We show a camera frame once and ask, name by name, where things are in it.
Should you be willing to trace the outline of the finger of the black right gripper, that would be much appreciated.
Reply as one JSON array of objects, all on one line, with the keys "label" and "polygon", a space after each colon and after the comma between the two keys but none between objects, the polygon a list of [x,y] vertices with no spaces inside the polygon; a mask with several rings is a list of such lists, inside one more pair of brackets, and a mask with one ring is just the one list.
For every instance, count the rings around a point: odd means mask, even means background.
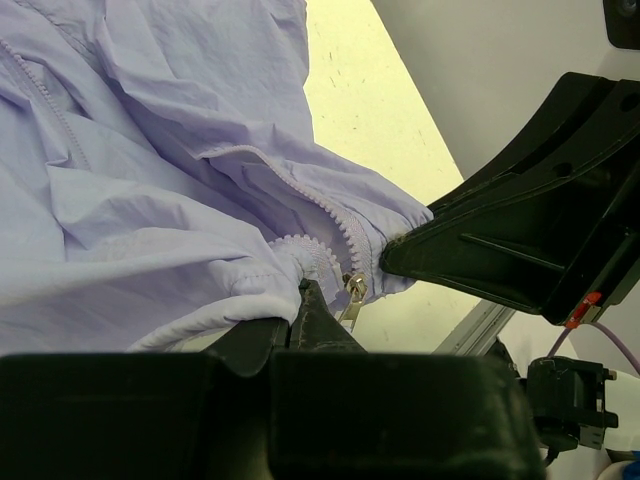
[{"label": "finger of the black right gripper", "polygon": [[588,295],[603,314],[638,281],[638,205],[638,164],[561,164],[440,212],[391,242],[380,265],[560,325]]},{"label": "finger of the black right gripper", "polygon": [[520,132],[430,208],[457,215],[521,199],[586,173],[639,136],[639,82],[567,72]]}]

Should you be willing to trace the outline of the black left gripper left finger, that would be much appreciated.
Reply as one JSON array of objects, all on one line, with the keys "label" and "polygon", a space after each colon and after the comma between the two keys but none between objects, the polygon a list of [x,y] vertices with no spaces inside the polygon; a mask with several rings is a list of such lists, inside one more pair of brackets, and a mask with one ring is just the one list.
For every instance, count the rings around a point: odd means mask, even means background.
[{"label": "black left gripper left finger", "polygon": [[267,479],[266,367],[285,321],[192,353],[1,360],[5,479]]}]

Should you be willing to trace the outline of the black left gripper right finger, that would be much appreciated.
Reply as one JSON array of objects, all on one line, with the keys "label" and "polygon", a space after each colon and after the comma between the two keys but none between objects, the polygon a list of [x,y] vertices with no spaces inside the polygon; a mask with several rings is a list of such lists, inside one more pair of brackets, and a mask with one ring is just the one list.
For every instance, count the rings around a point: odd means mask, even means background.
[{"label": "black left gripper right finger", "polygon": [[269,363],[276,479],[542,479],[524,393],[483,356],[349,351],[317,283]]}]

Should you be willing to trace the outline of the lilac zip jacket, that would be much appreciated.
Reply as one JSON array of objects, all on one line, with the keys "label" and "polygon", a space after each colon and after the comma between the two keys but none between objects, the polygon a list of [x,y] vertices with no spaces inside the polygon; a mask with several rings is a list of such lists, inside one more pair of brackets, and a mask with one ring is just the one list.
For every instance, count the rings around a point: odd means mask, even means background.
[{"label": "lilac zip jacket", "polygon": [[410,281],[432,219],[314,140],[302,1],[1,5],[1,351],[166,351]]}]

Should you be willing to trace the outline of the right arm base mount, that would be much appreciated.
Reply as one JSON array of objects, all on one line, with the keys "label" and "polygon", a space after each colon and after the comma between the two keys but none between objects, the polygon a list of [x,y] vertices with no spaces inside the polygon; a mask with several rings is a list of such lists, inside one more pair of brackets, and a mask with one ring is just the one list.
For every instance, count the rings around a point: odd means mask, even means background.
[{"label": "right arm base mount", "polygon": [[619,426],[607,410],[606,387],[617,373],[600,363],[554,356],[534,360],[522,381],[542,445],[562,453],[579,446],[600,450]]}]

